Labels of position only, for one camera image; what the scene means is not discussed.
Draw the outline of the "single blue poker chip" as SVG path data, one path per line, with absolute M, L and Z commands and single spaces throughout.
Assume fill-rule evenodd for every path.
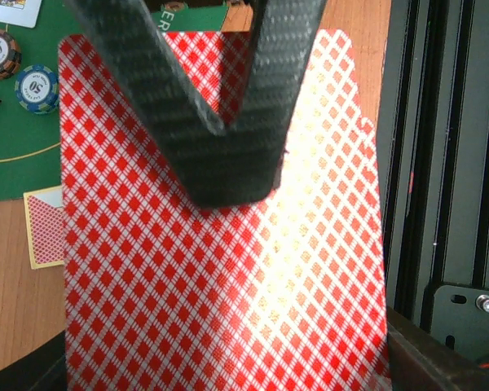
M 20 71 L 14 91 L 20 106 L 33 114 L 49 114 L 59 104 L 58 77 L 44 64 L 33 64 Z

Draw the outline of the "red playing card deck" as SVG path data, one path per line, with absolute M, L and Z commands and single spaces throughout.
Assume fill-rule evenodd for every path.
M 197 208 L 81 35 L 59 44 L 71 390 L 389 390 L 376 128 L 318 32 L 264 201 Z

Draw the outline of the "single red poker chip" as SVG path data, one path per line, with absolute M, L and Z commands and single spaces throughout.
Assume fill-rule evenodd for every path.
M 0 80 L 12 77 L 20 70 L 22 50 L 17 40 L 0 29 Z

